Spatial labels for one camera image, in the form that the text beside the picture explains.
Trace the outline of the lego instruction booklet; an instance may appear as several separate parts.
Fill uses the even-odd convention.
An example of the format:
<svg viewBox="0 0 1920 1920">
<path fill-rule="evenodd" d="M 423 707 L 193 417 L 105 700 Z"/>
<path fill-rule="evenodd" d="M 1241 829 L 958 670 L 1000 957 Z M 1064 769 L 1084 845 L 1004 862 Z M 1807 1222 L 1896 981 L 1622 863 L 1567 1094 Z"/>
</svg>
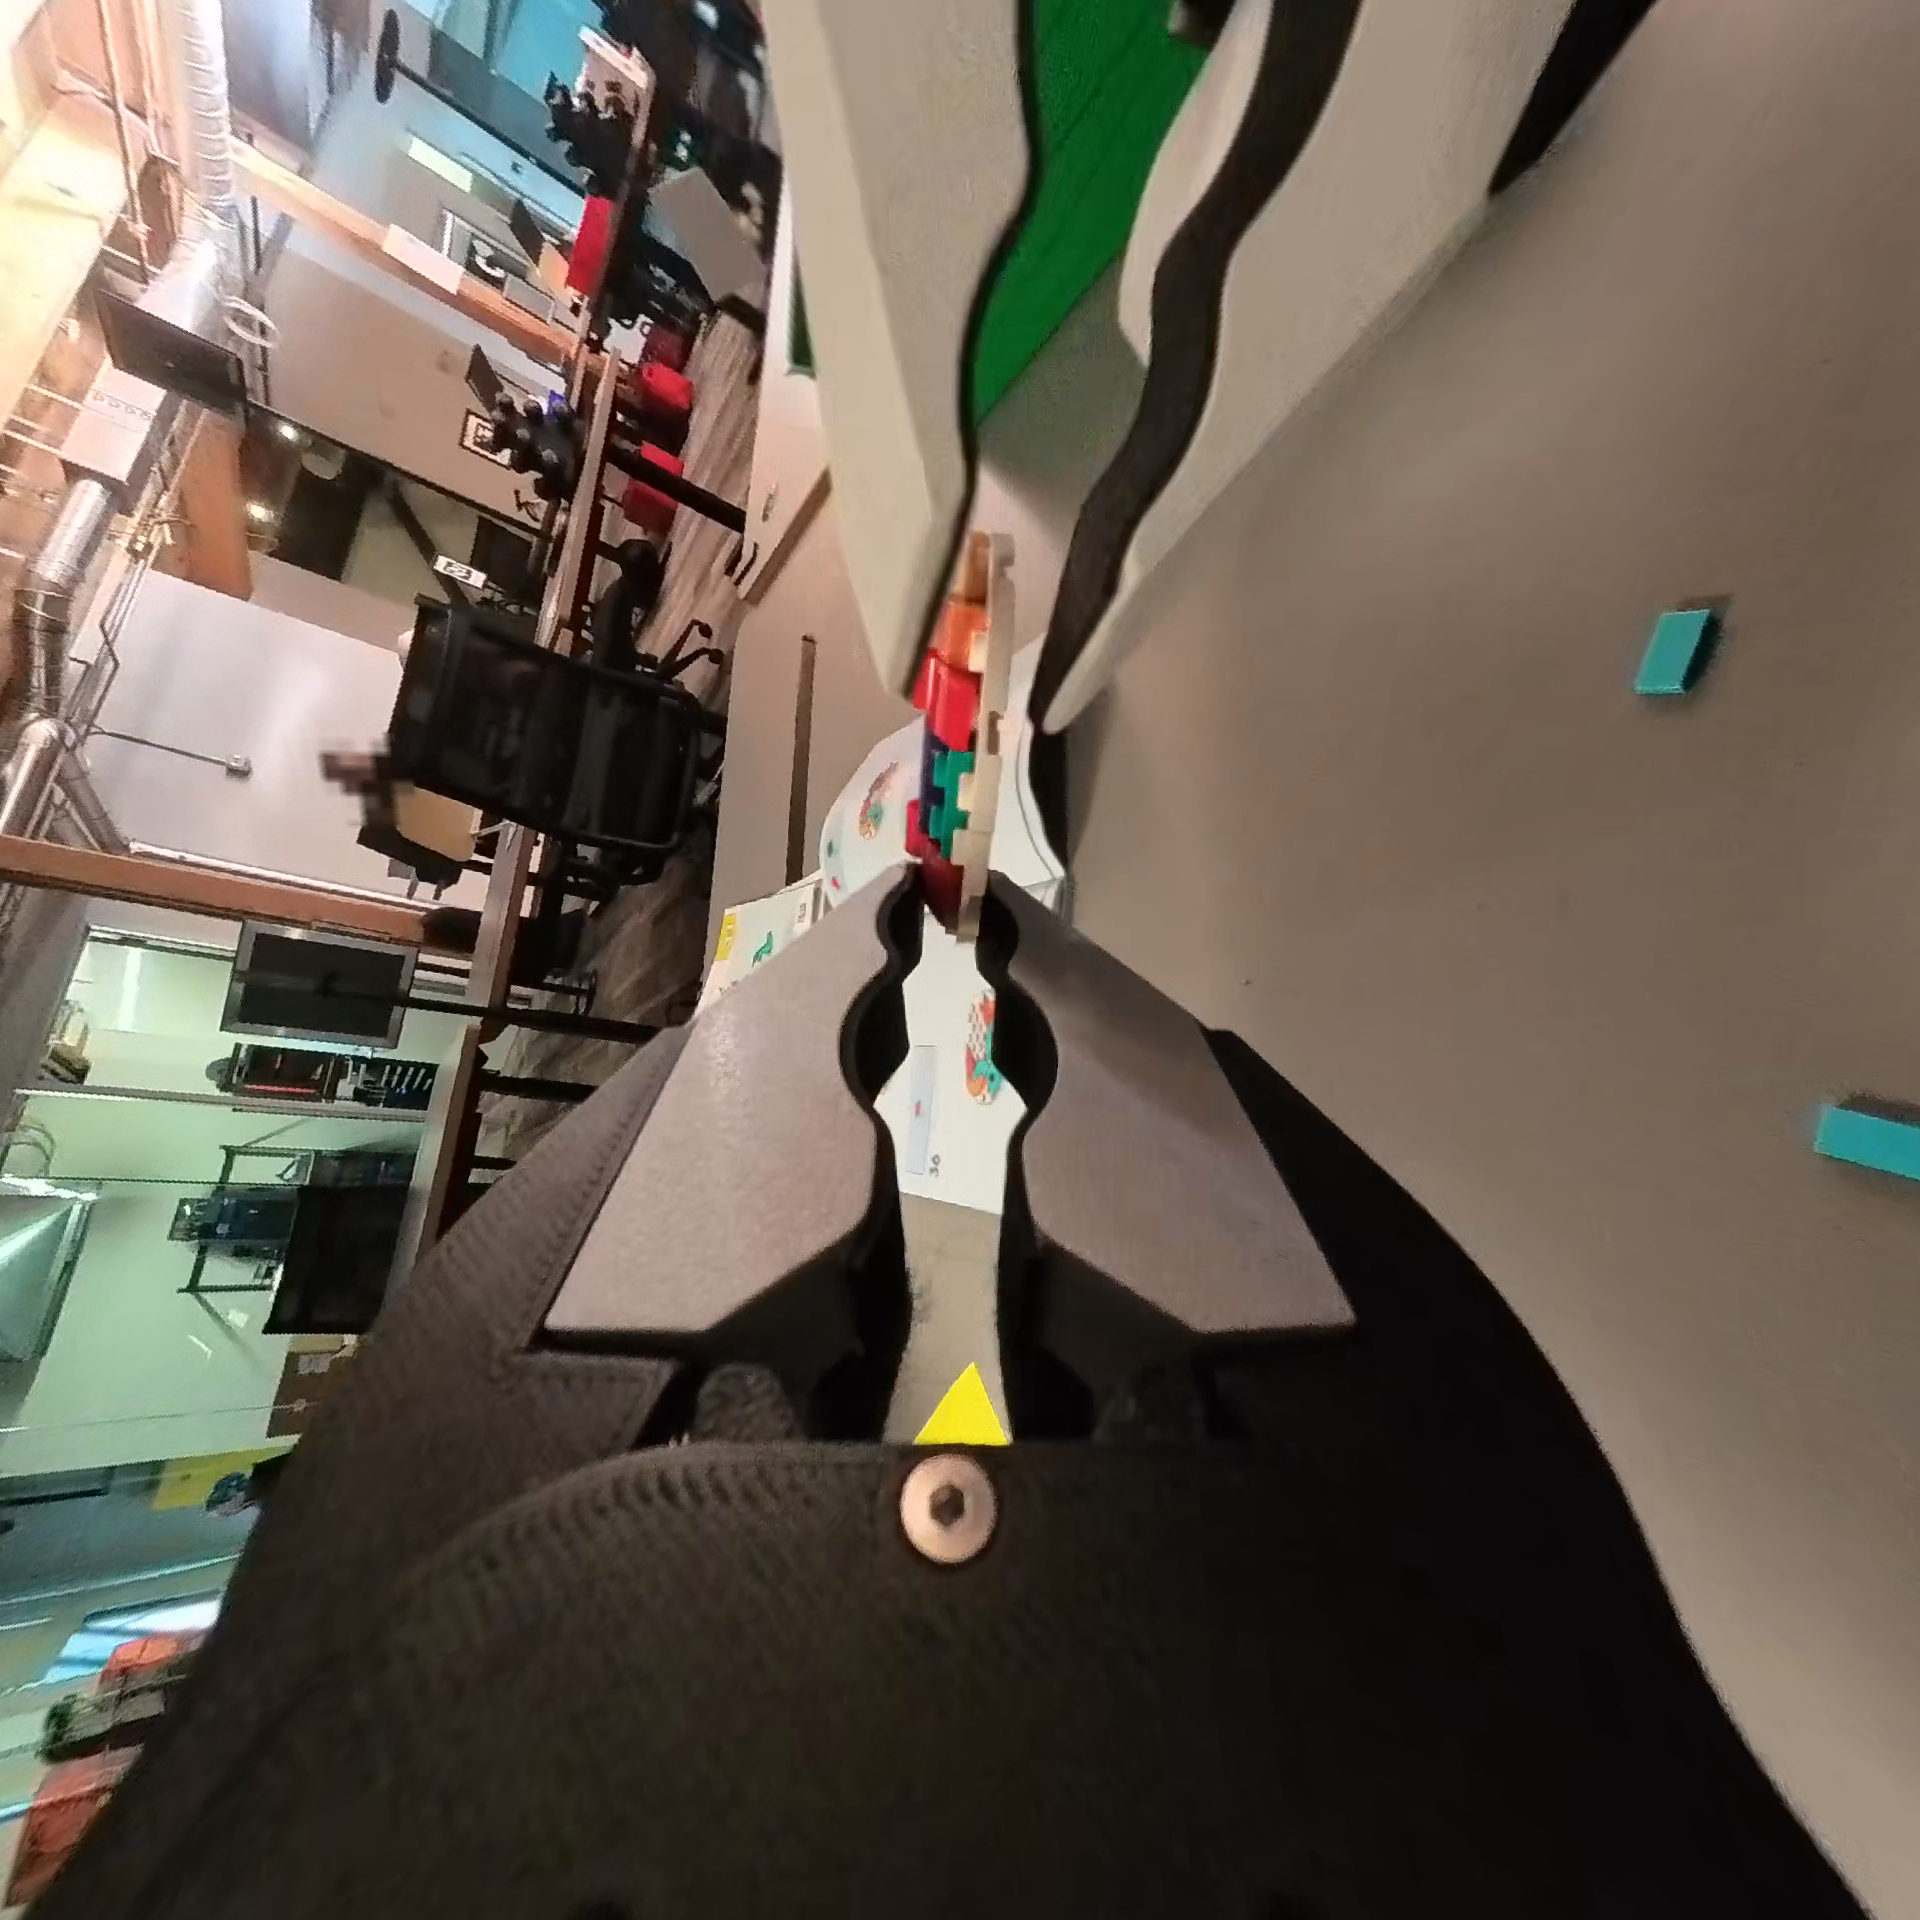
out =
<svg viewBox="0 0 1920 1920">
<path fill-rule="evenodd" d="M 703 1015 L 740 977 L 801 940 L 824 911 L 824 875 L 818 871 L 770 895 L 727 907 L 716 931 L 696 1013 Z"/>
<path fill-rule="evenodd" d="M 1028 765 L 1027 694 L 1041 641 L 1012 659 L 1012 767 L 1002 776 L 992 868 L 1034 899 L 1065 911 L 1068 865 L 1043 823 Z M 841 904 L 906 856 L 906 811 L 922 769 L 922 719 L 873 745 L 824 813 L 818 871 L 824 901 Z M 903 1192 L 1002 1212 L 1006 1152 L 1024 1116 L 1019 1092 L 992 1054 L 996 999 L 976 965 L 930 913 L 922 920 L 920 961 L 903 982 L 908 1054 L 879 1097 L 896 1143 Z"/>
</svg>

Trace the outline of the green plastic bin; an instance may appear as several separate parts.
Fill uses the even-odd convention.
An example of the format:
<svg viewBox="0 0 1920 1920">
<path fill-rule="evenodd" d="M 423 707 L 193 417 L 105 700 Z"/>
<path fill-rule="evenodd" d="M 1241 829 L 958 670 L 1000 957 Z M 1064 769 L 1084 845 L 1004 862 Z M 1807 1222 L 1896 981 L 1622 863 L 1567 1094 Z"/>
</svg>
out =
<svg viewBox="0 0 1920 1920">
<path fill-rule="evenodd" d="M 971 355 L 976 428 L 1118 264 L 1202 63 L 1170 35 L 1168 5 L 1022 6 L 1028 187 Z"/>
</svg>

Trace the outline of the yellow sticky note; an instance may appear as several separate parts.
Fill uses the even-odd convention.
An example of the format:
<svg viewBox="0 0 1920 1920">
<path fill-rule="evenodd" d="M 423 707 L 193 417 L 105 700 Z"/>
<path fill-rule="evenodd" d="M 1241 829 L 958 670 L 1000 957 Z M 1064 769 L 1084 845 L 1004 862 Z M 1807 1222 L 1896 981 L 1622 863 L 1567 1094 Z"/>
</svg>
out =
<svg viewBox="0 0 1920 1920">
<path fill-rule="evenodd" d="M 915 1430 L 915 1448 L 1006 1448 L 1012 1432 L 978 1361 L 970 1361 Z"/>
</svg>

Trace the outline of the closed lego instruction booklet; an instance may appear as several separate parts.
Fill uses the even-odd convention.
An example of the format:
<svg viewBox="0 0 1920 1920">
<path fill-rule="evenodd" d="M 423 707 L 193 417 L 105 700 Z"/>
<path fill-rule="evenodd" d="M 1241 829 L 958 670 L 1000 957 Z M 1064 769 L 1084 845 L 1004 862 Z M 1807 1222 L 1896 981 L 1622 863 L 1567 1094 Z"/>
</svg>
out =
<svg viewBox="0 0 1920 1920">
<path fill-rule="evenodd" d="M 740 977 L 801 940 L 824 911 L 824 875 L 818 871 L 770 895 L 727 907 L 716 931 L 696 1013 L 703 1015 Z"/>
</svg>

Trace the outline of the teal lego piece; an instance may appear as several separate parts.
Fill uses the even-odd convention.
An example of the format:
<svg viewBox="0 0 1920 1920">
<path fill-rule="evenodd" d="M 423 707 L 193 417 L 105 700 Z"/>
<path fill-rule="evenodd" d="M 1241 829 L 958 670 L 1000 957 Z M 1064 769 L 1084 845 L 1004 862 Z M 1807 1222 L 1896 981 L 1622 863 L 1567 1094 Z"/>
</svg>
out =
<svg viewBox="0 0 1920 1920">
<path fill-rule="evenodd" d="M 1824 1102 L 1814 1150 L 1827 1160 L 1919 1183 L 1919 1104 L 1874 1094 Z"/>
<path fill-rule="evenodd" d="M 1630 689 L 1644 701 L 1688 700 L 1711 670 L 1729 601 L 1711 599 L 1655 615 Z"/>
</svg>

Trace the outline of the wooden back chair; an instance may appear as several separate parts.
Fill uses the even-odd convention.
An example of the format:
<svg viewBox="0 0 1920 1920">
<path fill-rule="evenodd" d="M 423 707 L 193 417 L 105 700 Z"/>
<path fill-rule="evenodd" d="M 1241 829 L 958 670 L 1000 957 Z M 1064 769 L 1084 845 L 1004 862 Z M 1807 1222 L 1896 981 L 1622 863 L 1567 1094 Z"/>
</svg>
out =
<svg viewBox="0 0 1920 1920">
<path fill-rule="evenodd" d="M 358 845 L 444 891 L 476 859 L 481 829 L 476 807 L 414 783 L 377 783 L 363 796 Z"/>
</svg>

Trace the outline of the black wall monitor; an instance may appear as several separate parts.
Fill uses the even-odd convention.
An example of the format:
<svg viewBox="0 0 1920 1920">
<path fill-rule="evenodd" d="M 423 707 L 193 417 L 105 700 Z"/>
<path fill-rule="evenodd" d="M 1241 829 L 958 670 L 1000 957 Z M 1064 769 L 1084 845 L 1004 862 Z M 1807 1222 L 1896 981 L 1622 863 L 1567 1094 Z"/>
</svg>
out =
<svg viewBox="0 0 1920 1920">
<path fill-rule="evenodd" d="M 250 374 L 239 349 L 161 318 L 107 287 L 95 297 L 113 365 L 183 399 L 244 423 Z"/>
</svg>

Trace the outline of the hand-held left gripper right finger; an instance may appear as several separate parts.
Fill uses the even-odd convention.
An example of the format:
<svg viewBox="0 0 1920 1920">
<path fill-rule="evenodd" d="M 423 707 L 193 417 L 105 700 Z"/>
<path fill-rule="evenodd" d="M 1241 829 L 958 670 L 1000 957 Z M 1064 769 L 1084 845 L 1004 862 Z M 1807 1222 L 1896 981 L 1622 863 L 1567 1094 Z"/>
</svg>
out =
<svg viewBox="0 0 1920 1920">
<path fill-rule="evenodd" d="M 1019 1092 L 1004 1224 L 1019 1341 L 1283 1341 L 1355 1310 L 1208 1030 L 992 877 L 978 965 Z"/>
</svg>

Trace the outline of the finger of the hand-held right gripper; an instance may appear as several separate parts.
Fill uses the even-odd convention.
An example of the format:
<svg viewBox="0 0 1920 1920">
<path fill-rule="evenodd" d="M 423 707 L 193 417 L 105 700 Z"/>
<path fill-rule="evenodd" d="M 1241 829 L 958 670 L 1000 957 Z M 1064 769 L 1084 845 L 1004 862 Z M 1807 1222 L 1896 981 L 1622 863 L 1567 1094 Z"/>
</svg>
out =
<svg viewBox="0 0 1920 1920">
<path fill-rule="evenodd" d="M 1012 3 L 772 3 L 766 53 L 848 581 L 913 689 L 976 491 L 971 355 L 1028 187 Z"/>
<path fill-rule="evenodd" d="M 1127 247 L 1144 349 L 1035 668 L 1062 733 L 1146 636 L 1152 575 L 1481 216 L 1574 5 L 1228 5 Z"/>
</svg>

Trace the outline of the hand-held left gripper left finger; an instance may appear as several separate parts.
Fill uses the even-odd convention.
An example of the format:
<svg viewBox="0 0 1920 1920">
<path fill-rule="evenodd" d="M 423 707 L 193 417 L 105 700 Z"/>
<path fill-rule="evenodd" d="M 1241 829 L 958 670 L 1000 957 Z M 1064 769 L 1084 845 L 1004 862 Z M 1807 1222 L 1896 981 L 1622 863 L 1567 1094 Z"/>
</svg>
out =
<svg viewBox="0 0 1920 1920">
<path fill-rule="evenodd" d="M 906 1341 L 879 1097 L 908 1059 L 922 872 L 891 868 L 699 1013 L 545 1333 L 558 1341 Z"/>
</svg>

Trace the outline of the round colourful lego build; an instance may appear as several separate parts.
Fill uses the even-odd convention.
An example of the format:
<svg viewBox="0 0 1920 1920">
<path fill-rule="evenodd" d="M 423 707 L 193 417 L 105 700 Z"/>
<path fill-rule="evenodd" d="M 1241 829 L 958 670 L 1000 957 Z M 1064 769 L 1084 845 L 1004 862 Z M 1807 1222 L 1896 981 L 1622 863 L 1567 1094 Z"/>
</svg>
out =
<svg viewBox="0 0 1920 1920">
<path fill-rule="evenodd" d="M 922 718 L 920 789 L 903 845 L 922 895 L 958 941 L 971 943 L 992 875 L 992 833 L 1006 761 L 1015 659 L 1015 543 L 971 533 L 913 685 Z"/>
</svg>

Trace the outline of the black mesh office chair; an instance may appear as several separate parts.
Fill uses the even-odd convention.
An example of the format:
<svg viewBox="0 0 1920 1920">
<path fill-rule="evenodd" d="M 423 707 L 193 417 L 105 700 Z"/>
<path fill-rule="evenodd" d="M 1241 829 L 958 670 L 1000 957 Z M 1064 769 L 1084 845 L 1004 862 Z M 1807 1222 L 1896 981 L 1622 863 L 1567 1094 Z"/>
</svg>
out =
<svg viewBox="0 0 1920 1920">
<path fill-rule="evenodd" d="M 712 809 L 727 719 L 647 664 L 547 649 L 495 608 L 420 599 L 392 776 L 561 840 L 617 885 L 662 877 Z"/>
</svg>

